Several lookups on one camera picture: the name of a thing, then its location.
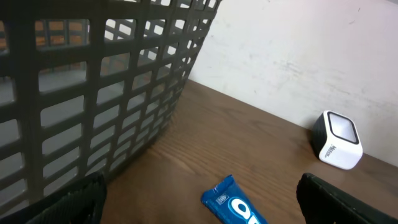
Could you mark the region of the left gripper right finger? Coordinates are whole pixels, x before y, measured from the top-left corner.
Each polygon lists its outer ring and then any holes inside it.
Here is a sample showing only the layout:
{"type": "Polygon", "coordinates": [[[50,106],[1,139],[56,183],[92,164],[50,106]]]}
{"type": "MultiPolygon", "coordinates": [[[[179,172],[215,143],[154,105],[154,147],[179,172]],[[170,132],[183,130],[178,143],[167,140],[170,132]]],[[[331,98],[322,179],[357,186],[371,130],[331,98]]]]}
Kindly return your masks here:
{"type": "Polygon", "coordinates": [[[302,175],[296,195],[306,224],[397,224],[396,218],[311,173],[302,175]]]}

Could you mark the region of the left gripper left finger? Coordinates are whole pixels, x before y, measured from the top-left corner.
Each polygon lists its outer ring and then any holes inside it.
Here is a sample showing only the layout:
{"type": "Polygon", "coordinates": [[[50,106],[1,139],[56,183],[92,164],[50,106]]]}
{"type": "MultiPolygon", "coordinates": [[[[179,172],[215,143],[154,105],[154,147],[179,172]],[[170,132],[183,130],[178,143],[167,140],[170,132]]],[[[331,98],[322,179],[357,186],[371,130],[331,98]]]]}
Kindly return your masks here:
{"type": "Polygon", "coordinates": [[[1,223],[100,223],[106,201],[104,175],[94,172],[1,219],[1,223]]]}

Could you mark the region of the blue Oreo pack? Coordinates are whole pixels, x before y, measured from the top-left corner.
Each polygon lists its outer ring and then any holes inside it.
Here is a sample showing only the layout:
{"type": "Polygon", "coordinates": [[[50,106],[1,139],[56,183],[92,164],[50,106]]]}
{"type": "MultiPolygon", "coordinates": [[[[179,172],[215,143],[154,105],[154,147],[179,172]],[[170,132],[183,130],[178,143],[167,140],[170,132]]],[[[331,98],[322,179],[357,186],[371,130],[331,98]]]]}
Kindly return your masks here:
{"type": "Polygon", "coordinates": [[[225,224],[268,224],[232,175],[205,191],[201,202],[225,224]]]}

